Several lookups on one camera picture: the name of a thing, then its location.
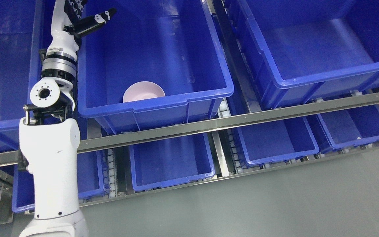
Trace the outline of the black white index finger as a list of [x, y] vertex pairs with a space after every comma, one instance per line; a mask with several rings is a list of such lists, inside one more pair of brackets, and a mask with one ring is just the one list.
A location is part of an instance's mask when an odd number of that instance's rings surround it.
[[63, 11], [67, 15], [74, 15], [75, 14], [75, 4], [73, 2], [71, 2], [70, 0], [64, 0]]

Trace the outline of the black white thumb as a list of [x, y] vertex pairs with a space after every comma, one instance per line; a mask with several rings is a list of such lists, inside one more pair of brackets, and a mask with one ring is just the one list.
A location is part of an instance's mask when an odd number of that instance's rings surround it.
[[86, 18], [80, 18], [70, 25], [65, 25], [64, 31], [77, 39], [81, 39], [84, 36], [88, 36], [91, 33], [99, 30], [102, 26], [107, 24], [107, 22], [110, 21], [111, 18], [116, 14], [116, 12], [116, 8], [110, 8], [108, 11], [91, 15]]

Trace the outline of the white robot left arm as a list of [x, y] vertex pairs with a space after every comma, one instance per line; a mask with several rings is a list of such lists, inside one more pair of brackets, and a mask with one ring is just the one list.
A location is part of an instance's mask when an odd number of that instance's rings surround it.
[[41, 58], [40, 80], [19, 122], [19, 152], [33, 175], [35, 214], [21, 237], [88, 237], [79, 207], [77, 153], [80, 130], [77, 102], [78, 54], [82, 38], [100, 29], [115, 8], [83, 18], [86, 0], [57, 0], [52, 41]]

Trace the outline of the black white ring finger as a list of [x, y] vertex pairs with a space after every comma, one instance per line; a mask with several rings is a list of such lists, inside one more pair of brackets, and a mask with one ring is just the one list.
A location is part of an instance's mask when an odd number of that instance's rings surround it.
[[84, 6], [87, 4], [87, 0], [77, 0], [76, 1], [76, 9], [78, 11], [78, 15], [82, 15]]

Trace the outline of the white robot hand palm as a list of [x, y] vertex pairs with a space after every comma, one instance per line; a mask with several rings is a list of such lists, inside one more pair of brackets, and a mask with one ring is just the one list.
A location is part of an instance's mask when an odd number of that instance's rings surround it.
[[77, 18], [76, 14], [65, 14], [63, 11], [63, 6], [63, 0], [55, 1], [51, 21], [52, 42], [47, 49], [47, 55], [54, 54], [55, 52], [61, 52], [67, 55], [75, 55], [79, 50], [79, 46], [75, 40], [75, 37], [65, 32], [64, 26], [70, 25], [80, 18]]

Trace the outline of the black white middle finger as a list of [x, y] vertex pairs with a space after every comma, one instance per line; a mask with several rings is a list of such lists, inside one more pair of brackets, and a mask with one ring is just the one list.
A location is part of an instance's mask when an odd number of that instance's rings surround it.
[[71, 2], [73, 2], [75, 4], [75, 14], [77, 15], [77, 18], [81, 18], [81, 15], [78, 15], [78, 11], [76, 9], [76, 0], [70, 0]]

